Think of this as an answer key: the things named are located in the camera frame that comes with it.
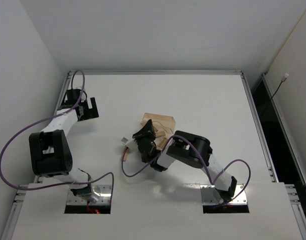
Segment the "transparent amber plastic box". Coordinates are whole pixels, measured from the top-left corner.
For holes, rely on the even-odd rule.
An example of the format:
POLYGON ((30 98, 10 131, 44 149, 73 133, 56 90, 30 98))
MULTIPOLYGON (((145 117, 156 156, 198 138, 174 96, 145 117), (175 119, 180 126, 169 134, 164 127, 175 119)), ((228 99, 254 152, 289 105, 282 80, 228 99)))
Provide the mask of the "transparent amber plastic box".
POLYGON ((148 120, 152 120, 157 138, 162 137, 162 132, 164 132, 163 137, 165 138, 169 138, 175 133, 176 121, 173 116, 145 112, 140 124, 144 126, 148 120))

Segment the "plain light wood block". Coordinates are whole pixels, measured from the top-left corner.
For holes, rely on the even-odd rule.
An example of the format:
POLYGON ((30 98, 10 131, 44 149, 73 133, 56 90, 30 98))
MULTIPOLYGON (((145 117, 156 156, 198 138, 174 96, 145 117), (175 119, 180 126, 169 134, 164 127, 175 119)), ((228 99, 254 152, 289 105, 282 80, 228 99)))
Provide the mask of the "plain light wood block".
POLYGON ((122 162, 125 162, 127 160, 129 153, 130 153, 130 149, 128 147, 125 147, 121 155, 122 162))

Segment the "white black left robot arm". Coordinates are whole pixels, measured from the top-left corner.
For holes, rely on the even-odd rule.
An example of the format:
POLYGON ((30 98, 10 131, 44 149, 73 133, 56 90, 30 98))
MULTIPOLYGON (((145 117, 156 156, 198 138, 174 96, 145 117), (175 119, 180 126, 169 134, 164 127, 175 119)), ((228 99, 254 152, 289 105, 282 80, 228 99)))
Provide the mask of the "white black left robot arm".
POLYGON ((29 136, 33 173, 70 185, 72 194, 88 204, 95 203, 100 193, 90 183, 91 175, 74 165, 67 135, 77 122, 99 117, 95 98, 90 100, 91 108, 84 90, 68 89, 50 123, 29 136))

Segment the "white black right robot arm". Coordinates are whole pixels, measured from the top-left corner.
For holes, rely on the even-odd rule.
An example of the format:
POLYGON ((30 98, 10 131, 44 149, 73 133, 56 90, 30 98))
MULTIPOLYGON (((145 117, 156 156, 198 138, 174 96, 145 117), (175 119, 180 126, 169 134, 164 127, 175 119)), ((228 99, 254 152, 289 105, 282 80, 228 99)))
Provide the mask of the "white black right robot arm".
POLYGON ((162 150, 157 148, 156 138, 152 120, 148 120, 139 131, 132 135, 143 163, 149 164, 158 172, 168 170, 175 161, 202 170, 223 202, 227 203, 233 199, 237 180, 225 172, 217 162, 211 142, 207 138, 177 130, 169 137, 162 150))

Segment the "wood block with engraved text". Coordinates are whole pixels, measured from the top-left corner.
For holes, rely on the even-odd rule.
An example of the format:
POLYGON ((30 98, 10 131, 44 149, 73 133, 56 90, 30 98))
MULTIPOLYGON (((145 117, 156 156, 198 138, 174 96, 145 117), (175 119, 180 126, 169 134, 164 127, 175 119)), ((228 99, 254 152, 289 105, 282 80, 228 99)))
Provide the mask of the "wood block with engraved text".
POLYGON ((163 149, 167 144, 168 139, 166 137, 162 137, 159 144, 157 145, 160 149, 163 149))

